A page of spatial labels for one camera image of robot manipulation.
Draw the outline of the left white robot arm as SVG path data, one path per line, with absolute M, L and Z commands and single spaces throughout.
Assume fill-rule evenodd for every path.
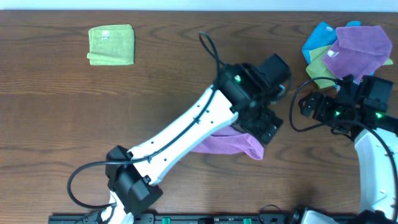
M 133 223 L 163 194 L 158 184 L 194 147 L 217 131 L 237 123 L 254 139 L 268 144 L 283 120 L 268 108 L 284 92 L 289 66 L 276 54 L 259 66 L 225 65 L 214 84 L 183 115 L 148 141 L 106 156 L 109 205 L 103 223 Z

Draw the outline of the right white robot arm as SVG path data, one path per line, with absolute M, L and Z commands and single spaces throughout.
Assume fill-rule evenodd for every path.
M 361 200 L 349 222 L 397 223 L 397 118 L 386 113 L 393 83 L 374 76 L 356 83 L 352 75 L 332 81 L 340 88 L 335 97 L 312 91 L 291 104 L 318 121 L 304 131 L 329 126 L 354 143 Z

